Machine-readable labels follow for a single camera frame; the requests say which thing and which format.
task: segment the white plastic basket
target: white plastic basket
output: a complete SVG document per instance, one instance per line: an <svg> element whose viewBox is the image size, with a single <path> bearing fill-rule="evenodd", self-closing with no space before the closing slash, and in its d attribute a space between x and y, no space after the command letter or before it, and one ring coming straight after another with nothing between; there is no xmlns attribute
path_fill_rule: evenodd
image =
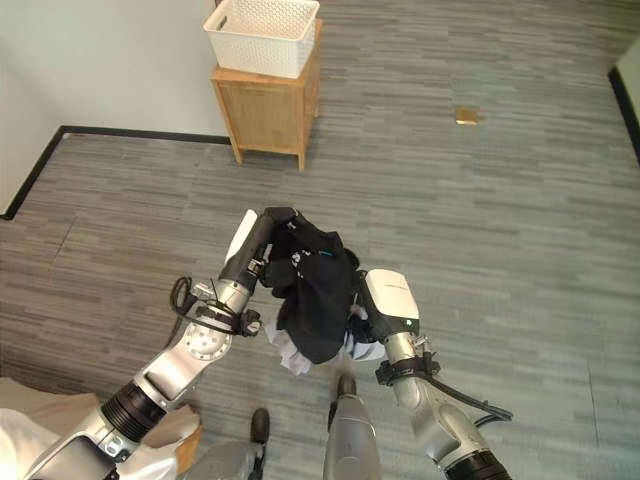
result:
<svg viewBox="0 0 640 480"><path fill-rule="evenodd" d="M297 78L315 42L312 0L223 0L204 24L224 68Z"/></svg>

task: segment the small brown object on floor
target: small brown object on floor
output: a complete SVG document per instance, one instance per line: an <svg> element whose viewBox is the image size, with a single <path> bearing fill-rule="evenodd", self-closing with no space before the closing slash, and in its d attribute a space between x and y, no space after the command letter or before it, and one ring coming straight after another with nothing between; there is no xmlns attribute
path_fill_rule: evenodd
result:
<svg viewBox="0 0 640 480"><path fill-rule="evenodd" d="M202 425L200 425L191 435L184 439L176 448L176 458L178 459L178 475L183 474L191 468L196 458L200 438L202 437Z"/></svg>
<svg viewBox="0 0 640 480"><path fill-rule="evenodd" d="M458 125L478 125L478 112L467 107L456 107L456 123Z"/></svg>

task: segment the black wheel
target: black wheel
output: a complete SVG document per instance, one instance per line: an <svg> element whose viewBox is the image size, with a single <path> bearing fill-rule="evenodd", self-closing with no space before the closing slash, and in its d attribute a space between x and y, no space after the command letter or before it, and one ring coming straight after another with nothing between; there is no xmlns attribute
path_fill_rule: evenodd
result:
<svg viewBox="0 0 640 480"><path fill-rule="evenodd" d="M338 380L338 397L342 395L357 395L356 379L350 373L343 373Z"/></svg>
<svg viewBox="0 0 640 480"><path fill-rule="evenodd" d="M258 408L251 417L251 441L262 443L269 440L269 412L266 408Z"/></svg>

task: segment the black baseboard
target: black baseboard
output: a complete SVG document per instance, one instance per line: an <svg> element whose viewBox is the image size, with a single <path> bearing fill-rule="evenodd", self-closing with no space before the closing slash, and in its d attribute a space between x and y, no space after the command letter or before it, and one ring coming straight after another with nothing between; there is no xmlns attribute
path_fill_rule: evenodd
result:
<svg viewBox="0 0 640 480"><path fill-rule="evenodd" d="M74 125L62 125L53 134L51 140L42 151L40 158L33 166L33 169L29 173L29 176L24 181L20 190L14 197L13 201L7 208L7 211L0 215L0 220L13 220L18 213L20 206L27 198L27 194L31 187L38 179L40 172L44 169L45 165L51 158L51 155L55 151L58 143L62 140L65 133L81 133L90 135L113 135L117 137L137 137L137 138L153 138L157 140L175 140L179 142L200 142L200 143L216 143L222 145L231 145L229 137L223 137L218 135L198 135L194 133L175 133L175 132L155 132L152 130L128 130L123 128L101 128L101 127L81 127Z"/></svg>
<svg viewBox="0 0 640 480"><path fill-rule="evenodd" d="M638 165L640 166L640 125L638 124L638 116L633 109L631 98L617 67L613 67L609 71L609 82L611 82L613 92L616 94L616 100L618 100L618 106L627 126L633 149L636 151L636 157L638 158Z"/></svg>
<svg viewBox="0 0 640 480"><path fill-rule="evenodd" d="M112 135L115 137L153 138L156 140L175 140L178 142L219 143L231 145L229 137L218 135L198 135L195 133L155 132L153 130L128 130L126 128L78 127L63 125L64 133L83 133L90 135Z"/></svg>
<svg viewBox="0 0 640 480"><path fill-rule="evenodd" d="M42 172L42 169L49 161L51 154L58 146L58 143L60 143L60 140L62 140L63 135L64 135L64 127L58 127L58 130L56 130L56 133L53 134L53 137L51 137L51 140L49 140L49 143L47 143L47 146L42 151L40 158L38 158L38 161L31 169L29 176L20 187L20 190L18 190L18 193L16 193L16 196L13 197L13 201L9 205L9 208L7 208L7 211L4 214L0 215L0 219L13 220L13 217L15 217L16 213L18 213L18 210L20 209L22 202L24 202L24 199L27 198L27 194L29 193L29 190L31 190L31 187L33 187L33 184L36 183L36 180L38 179L40 172Z"/></svg>

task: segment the white wall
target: white wall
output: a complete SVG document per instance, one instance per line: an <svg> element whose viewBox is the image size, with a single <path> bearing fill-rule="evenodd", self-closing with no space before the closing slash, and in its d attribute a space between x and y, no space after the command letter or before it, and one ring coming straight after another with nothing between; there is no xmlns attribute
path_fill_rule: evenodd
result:
<svg viewBox="0 0 640 480"><path fill-rule="evenodd" d="M46 130L48 140L54 118L56 126L227 135L209 82L216 59L202 30L213 4L0 0L0 64L10 58L20 72L0 97L0 212L46 145L33 131ZM21 121L11 125L12 118Z"/></svg>
<svg viewBox="0 0 640 480"><path fill-rule="evenodd" d="M640 119L640 37L618 62L618 71L631 97L636 117Z"/></svg>
<svg viewBox="0 0 640 480"><path fill-rule="evenodd" d="M63 115L0 41L0 214L5 213Z"/></svg>

